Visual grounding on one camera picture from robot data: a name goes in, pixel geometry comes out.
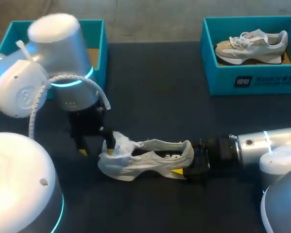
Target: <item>shoe sole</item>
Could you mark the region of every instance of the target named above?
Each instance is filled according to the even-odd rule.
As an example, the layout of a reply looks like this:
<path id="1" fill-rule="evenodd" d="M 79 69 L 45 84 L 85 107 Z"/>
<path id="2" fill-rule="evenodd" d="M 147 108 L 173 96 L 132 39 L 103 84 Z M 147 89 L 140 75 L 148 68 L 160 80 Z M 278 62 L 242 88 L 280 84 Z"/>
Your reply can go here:
<path id="1" fill-rule="evenodd" d="M 225 62 L 228 62 L 230 64 L 234 64 L 234 65 L 241 65 L 243 62 L 249 60 L 249 59 L 255 59 L 264 63 L 268 63 L 268 64 L 281 64 L 282 63 L 282 59 L 281 59 L 281 55 L 278 56 L 274 56 L 274 55 L 258 55 L 258 56 L 254 56 L 254 57 L 246 57 L 246 58 L 242 58 L 242 59 L 232 59 L 232 58 L 226 58 L 223 56 L 220 56 L 218 54 L 216 54 L 220 59 L 222 59 Z"/>

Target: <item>beige sneaker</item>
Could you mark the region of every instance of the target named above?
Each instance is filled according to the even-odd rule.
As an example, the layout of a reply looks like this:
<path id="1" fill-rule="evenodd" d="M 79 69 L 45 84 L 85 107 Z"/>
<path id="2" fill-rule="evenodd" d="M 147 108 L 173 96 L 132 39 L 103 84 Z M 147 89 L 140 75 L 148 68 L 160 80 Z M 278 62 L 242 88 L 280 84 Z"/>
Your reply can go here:
<path id="1" fill-rule="evenodd" d="M 288 33 L 266 34 L 260 29 L 242 33 L 240 37 L 230 37 L 215 46 L 216 55 L 222 60 L 240 65 L 248 59 L 256 59 L 270 64 L 282 63 L 281 55 L 288 45 Z"/>

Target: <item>shoe box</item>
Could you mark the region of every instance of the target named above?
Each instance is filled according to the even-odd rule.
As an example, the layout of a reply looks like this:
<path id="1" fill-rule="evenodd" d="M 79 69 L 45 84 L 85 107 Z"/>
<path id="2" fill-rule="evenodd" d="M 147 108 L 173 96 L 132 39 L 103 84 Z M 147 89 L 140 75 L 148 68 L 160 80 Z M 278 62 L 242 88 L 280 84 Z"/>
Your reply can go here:
<path id="1" fill-rule="evenodd" d="M 216 57 L 214 45 L 257 29 L 265 33 L 288 33 L 282 64 L 248 60 L 241 65 L 227 65 Z M 213 96 L 291 93 L 291 16 L 204 18 L 200 52 Z"/>

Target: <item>shoelace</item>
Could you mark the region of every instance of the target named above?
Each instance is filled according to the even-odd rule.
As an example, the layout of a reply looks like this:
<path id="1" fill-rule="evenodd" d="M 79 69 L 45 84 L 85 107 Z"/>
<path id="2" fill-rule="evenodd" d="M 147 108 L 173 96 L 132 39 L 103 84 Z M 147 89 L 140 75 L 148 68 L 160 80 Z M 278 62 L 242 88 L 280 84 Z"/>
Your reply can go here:
<path id="1" fill-rule="evenodd" d="M 240 37 L 231 37 L 230 36 L 230 38 L 229 38 L 230 43 L 229 44 L 233 48 L 237 48 L 240 45 L 244 45 L 244 46 L 252 45 L 253 43 L 250 41 L 250 39 L 247 39 L 244 37 L 245 34 L 247 34 L 247 32 L 242 33 L 240 35 Z"/>

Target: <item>printed logo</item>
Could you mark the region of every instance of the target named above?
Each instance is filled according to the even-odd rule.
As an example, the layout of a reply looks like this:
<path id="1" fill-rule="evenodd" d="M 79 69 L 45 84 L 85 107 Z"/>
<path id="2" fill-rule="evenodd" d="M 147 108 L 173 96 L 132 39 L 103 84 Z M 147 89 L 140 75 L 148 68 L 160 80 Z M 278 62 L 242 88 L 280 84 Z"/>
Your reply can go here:
<path id="1" fill-rule="evenodd" d="M 248 87 L 250 86 L 252 76 L 238 76 L 236 78 L 234 87 Z"/>
<path id="2" fill-rule="evenodd" d="M 165 159 L 177 159 L 177 158 L 180 158 L 179 154 L 173 154 L 173 155 L 167 154 L 167 155 L 165 155 Z"/>

